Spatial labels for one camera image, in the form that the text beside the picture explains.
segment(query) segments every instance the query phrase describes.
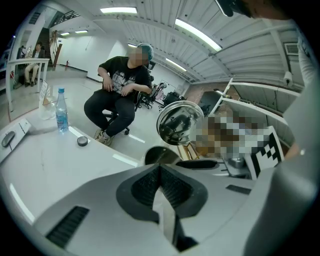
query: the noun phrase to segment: vent grille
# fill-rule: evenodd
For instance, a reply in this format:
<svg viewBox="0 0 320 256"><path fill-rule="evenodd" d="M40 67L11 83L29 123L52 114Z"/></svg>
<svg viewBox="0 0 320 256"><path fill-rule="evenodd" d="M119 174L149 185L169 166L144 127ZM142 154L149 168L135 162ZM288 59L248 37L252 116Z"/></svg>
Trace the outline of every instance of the vent grille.
<svg viewBox="0 0 320 256"><path fill-rule="evenodd" d="M89 209L76 206L49 232L48 240L61 248L65 248L81 222L88 214Z"/></svg>
<svg viewBox="0 0 320 256"><path fill-rule="evenodd" d="M287 42L284 44L285 52L287 55L298 55L298 43L296 42Z"/></svg>

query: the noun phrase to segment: roll of tape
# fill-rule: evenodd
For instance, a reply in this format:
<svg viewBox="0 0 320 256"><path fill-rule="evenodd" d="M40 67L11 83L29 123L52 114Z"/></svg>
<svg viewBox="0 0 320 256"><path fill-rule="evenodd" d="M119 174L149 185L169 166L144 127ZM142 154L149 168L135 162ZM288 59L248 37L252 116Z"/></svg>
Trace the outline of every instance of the roll of tape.
<svg viewBox="0 0 320 256"><path fill-rule="evenodd" d="M88 138L85 136L81 136L76 140L76 142L80 147L84 147L88 144Z"/></svg>

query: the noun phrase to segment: black t-shirt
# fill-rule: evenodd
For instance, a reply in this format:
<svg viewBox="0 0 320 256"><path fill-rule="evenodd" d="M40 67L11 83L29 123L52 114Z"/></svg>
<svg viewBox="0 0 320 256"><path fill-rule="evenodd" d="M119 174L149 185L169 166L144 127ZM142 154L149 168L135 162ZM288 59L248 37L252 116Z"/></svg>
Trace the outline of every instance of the black t-shirt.
<svg viewBox="0 0 320 256"><path fill-rule="evenodd" d="M129 57L116 56L108 59L99 67L104 68L113 81L113 90L120 94L122 88L128 84L139 84L151 88L151 80L146 66L138 66L135 68L128 68ZM134 98L138 93L131 92L127 97Z"/></svg>

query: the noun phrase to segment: hand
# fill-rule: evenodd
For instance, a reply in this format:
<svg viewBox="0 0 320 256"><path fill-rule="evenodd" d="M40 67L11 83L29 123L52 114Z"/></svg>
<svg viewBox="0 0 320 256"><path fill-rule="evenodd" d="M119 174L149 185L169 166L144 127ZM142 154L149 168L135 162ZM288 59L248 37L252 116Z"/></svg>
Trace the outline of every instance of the hand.
<svg viewBox="0 0 320 256"><path fill-rule="evenodd" d="M130 83L122 88L121 95L127 96L129 93L131 93L135 89L135 85L133 83Z"/></svg>
<svg viewBox="0 0 320 256"><path fill-rule="evenodd" d="M112 79L110 76L103 78L103 88L107 90L108 92L112 92L114 89L114 83L112 82Z"/></svg>

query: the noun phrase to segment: black pants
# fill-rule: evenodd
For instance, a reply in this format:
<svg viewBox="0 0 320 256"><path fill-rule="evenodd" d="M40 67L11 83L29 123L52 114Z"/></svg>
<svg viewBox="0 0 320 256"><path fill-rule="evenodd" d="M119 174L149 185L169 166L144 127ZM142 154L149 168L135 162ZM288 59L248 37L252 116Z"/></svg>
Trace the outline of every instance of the black pants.
<svg viewBox="0 0 320 256"><path fill-rule="evenodd" d="M109 108L115 108L118 112L118 117L110 125L102 113ZM134 121L135 104L130 98L122 97L117 92L100 89L85 102L84 112L96 126L105 130L111 137L123 131Z"/></svg>

